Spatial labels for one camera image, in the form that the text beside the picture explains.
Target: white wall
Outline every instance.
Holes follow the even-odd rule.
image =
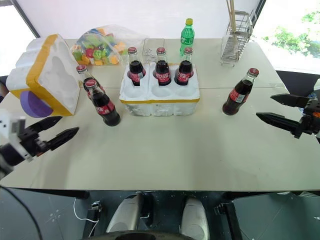
[[[251,12],[259,0],[234,0]],[[193,18],[196,38],[221,38],[229,17],[225,0],[18,0],[40,36],[79,38],[89,29],[117,24],[151,38],[179,38]]]

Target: wire basket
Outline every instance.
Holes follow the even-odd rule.
[[[221,64],[233,64],[239,61],[246,43],[249,41],[253,24],[250,14],[245,11],[234,11],[235,13],[235,31],[232,31],[231,24],[222,38],[221,44]]]

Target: bottle cap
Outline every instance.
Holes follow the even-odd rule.
[[[134,46],[131,46],[128,48],[128,53],[129,54],[135,54],[137,52],[137,49]]]
[[[185,20],[185,25],[192,25],[192,24],[193,24],[192,18],[187,18],[187,19]]]
[[[158,47],[156,49],[156,54],[165,54],[166,53],[166,49],[164,47]]]
[[[250,68],[250,69],[248,70],[248,73],[251,74],[251,75],[253,75],[253,76],[255,76],[255,77],[257,77],[257,76],[259,75],[259,70],[256,69],[256,68]]]
[[[184,48],[184,51],[183,51],[185,54],[192,54],[193,50],[192,50],[192,47],[185,47]]]
[[[91,88],[93,86],[96,86],[97,85],[97,81],[94,80],[94,79],[89,79],[88,81],[85,82],[85,86],[87,88]]]
[[[84,64],[80,64],[80,65],[76,66],[76,70],[77,70],[78,73],[82,73],[85,70],[87,70],[87,66],[84,65]]]

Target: plastic bag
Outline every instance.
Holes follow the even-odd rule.
[[[147,38],[118,25],[93,28],[84,33],[71,47],[72,55],[84,65],[125,65],[128,48],[140,48]]]

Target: white cable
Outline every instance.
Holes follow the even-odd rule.
[[[79,220],[87,220],[87,221],[92,222],[92,223],[97,223],[99,220],[93,221],[93,220],[88,219],[88,218],[80,218],[80,217],[78,217],[78,215],[76,214],[76,208],[75,208],[76,200],[77,200],[77,199],[75,198],[75,199],[74,199],[74,202],[73,202],[73,212],[74,212],[75,217],[76,217],[77,219],[79,219]]]
[[[96,221],[95,225],[94,225],[93,228],[91,229],[91,232],[89,233],[88,238],[90,238],[90,236],[91,236],[92,232],[94,231],[94,229],[95,229],[96,225],[98,224],[98,222],[99,222],[99,219],[98,219],[98,221]]]

